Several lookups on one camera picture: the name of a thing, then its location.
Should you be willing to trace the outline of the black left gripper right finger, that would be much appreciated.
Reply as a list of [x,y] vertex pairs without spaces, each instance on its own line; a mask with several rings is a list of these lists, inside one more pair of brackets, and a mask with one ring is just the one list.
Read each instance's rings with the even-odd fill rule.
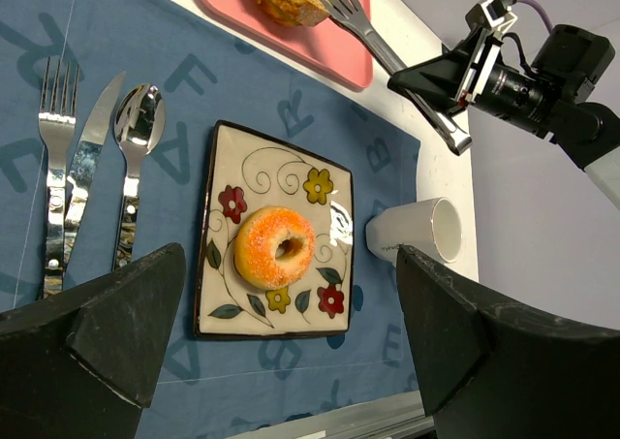
[[489,289],[418,249],[396,281],[421,401],[441,438],[615,438],[619,333]]

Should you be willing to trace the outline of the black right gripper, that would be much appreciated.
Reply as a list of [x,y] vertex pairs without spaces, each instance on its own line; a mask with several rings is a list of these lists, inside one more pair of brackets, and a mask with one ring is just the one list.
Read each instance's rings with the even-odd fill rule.
[[[457,115],[466,108],[461,95],[483,41],[484,30],[477,27],[454,49],[395,73],[387,88],[402,96],[408,90],[435,111]],[[556,100],[549,81],[522,75],[499,57],[473,106],[530,134],[546,134],[543,123]]]

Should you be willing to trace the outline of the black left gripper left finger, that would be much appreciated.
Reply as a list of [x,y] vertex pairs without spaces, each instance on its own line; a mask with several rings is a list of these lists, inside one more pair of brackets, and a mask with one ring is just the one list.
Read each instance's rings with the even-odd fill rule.
[[1,315],[4,438],[132,438],[185,284],[182,246]]

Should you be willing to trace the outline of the metal kitchen tongs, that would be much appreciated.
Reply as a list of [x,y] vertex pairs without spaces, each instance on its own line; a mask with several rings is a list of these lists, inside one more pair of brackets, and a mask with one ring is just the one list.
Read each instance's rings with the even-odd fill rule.
[[[359,0],[320,0],[331,20],[354,35],[391,77],[405,70],[405,63],[384,41],[371,24]],[[472,144],[471,136],[448,115],[436,111],[419,95],[410,90],[395,90],[409,100],[424,116],[455,155],[462,155]]]

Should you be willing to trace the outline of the orange glazed bagel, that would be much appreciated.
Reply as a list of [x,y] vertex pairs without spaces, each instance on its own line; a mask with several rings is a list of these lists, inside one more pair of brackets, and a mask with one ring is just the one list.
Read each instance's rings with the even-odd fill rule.
[[299,281],[315,251],[314,228],[300,213],[283,206],[258,209],[242,224],[234,264],[252,286],[278,290]]

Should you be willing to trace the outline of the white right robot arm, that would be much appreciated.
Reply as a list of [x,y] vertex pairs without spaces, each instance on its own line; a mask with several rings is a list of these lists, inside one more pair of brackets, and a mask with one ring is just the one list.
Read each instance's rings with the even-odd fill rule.
[[560,146],[614,203],[619,202],[619,117],[589,101],[615,56],[611,42],[571,25],[553,28],[524,74],[505,65],[500,33],[482,27],[446,54],[395,73],[390,90],[434,110],[474,106]]

